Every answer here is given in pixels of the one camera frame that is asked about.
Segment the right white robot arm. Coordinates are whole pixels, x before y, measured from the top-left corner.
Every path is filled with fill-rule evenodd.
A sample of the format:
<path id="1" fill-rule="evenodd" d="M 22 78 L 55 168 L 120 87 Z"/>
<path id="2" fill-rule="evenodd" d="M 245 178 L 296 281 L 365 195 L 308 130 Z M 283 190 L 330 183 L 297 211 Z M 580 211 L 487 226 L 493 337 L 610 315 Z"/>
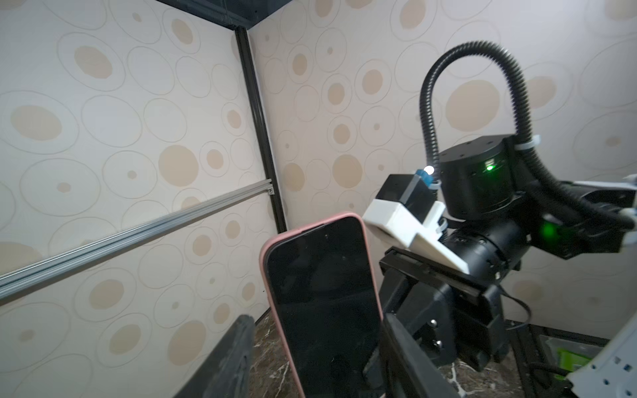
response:
<path id="1" fill-rule="evenodd" d="M 482 371 L 527 331 L 504 318 L 501 283 L 530 248 L 570 260 L 617 253 L 635 227 L 610 227 L 553 197 L 531 176 L 509 136 L 459 144 L 430 171 L 392 174 L 364 213 L 391 239 L 381 259 L 380 345 L 363 376 L 390 397 L 452 397 L 439 368 L 455 360 Z"/>

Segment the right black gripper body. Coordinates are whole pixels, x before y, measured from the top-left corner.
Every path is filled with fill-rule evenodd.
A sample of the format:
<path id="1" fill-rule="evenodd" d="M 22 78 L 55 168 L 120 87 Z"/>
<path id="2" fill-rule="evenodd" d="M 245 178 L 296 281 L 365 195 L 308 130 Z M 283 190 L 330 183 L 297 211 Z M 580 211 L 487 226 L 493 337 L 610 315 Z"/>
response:
<path id="1" fill-rule="evenodd" d="M 382 312 L 396 315 L 436 366 L 460 359 L 482 371 L 509 354 L 499 285 L 396 247 L 379 265 Z"/>

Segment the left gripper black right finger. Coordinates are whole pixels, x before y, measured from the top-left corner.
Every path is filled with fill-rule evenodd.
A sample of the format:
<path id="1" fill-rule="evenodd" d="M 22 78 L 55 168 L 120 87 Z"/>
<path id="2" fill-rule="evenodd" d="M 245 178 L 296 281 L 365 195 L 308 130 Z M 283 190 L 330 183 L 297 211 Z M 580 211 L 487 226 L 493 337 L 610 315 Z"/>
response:
<path id="1" fill-rule="evenodd" d="M 380 328 L 380 360 L 386 397 L 458 396 L 392 313 L 384 316 Z"/>

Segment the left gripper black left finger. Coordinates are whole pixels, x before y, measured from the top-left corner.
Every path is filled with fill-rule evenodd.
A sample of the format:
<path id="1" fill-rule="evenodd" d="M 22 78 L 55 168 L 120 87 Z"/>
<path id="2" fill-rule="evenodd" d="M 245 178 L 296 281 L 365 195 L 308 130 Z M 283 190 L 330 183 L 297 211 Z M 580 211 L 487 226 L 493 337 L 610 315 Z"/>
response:
<path id="1" fill-rule="evenodd" d="M 249 396 L 255 320 L 241 315 L 175 397 Z"/>

